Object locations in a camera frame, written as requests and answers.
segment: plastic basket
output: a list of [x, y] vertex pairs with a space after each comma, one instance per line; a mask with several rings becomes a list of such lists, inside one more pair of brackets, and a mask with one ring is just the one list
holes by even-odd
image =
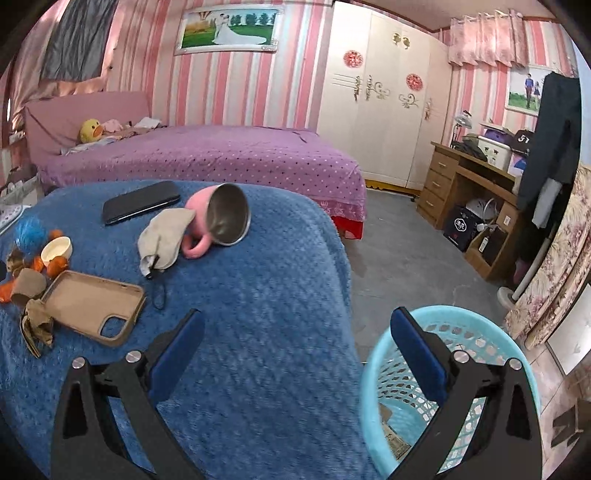
[[[509, 358], [523, 363], [535, 406], [540, 414], [540, 396], [534, 373], [517, 344], [497, 325], [470, 310], [446, 305], [423, 307], [411, 312], [426, 331], [438, 334], [447, 347], [465, 350], [477, 362], [503, 365]], [[405, 442], [414, 445], [435, 415], [437, 404], [423, 397], [388, 329], [372, 350], [361, 379], [361, 426], [369, 454], [382, 477], [398, 466], [382, 429], [379, 403], [392, 411], [388, 425]], [[475, 399], [470, 413], [441, 470], [462, 460], [472, 438], [483, 399]]]

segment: bottle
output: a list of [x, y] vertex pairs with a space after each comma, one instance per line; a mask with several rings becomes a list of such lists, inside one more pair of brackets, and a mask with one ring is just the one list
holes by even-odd
[[484, 237], [482, 239], [482, 243], [480, 244], [480, 246], [478, 247], [478, 251], [480, 253], [482, 253], [484, 251], [484, 249], [486, 248], [486, 244], [488, 243], [488, 238], [490, 237], [490, 235], [487, 235], [486, 237]]

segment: concrete floor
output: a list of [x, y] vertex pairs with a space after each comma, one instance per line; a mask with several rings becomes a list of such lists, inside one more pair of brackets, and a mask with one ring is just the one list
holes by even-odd
[[353, 334], [365, 361], [398, 306], [457, 305], [501, 325], [498, 286], [485, 282], [463, 254], [403, 195], [368, 190], [362, 240], [344, 240], [352, 273]]

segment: bed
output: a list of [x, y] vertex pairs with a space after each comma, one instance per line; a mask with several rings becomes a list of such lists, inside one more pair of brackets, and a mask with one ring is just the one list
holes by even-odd
[[[17, 308], [0, 306], [0, 410], [29, 457], [49, 474], [54, 413], [73, 358], [98, 364], [143, 350], [195, 307], [206, 318], [203, 343], [158, 409], [207, 479], [378, 480], [358, 416], [362, 366], [350, 326], [349, 263], [330, 219], [304, 196], [242, 186], [252, 211], [247, 236], [199, 260], [179, 256], [163, 274], [160, 311], [136, 246], [155, 214], [110, 227], [100, 221], [104, 201], [148, 183], [57, 189], [25, 213], [71, 237], [73, 270], [148, 292], [121, 347], [59, 328], [40, 359], [24, 345]], [[207, 185], [177, 184], [182, 202]], [[13, 234], [0, 235], [1, 258]], [[131, 458], [149, 468], [121, 403], [112, 405]]]
[[199, 125], [145, 135], [70, 155], [82, 122], [149, 116], [142, 92], [99, 92], [37, 100], [25, 107], [31, 161], [46, 186], [94, 181], [179, 179], [278, 187], [317, 202], [337, 228], [361, 238], [365, 182], [355, 160], [308, 130]]

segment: wedding photo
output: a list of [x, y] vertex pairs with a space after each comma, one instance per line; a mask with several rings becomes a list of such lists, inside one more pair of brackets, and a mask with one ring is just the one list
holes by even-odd
[[222, 5], [189, 10], [181, 20], [175, 53], [275, 51], [280, 13], [280, 8], [270, 5], [248, 8]]

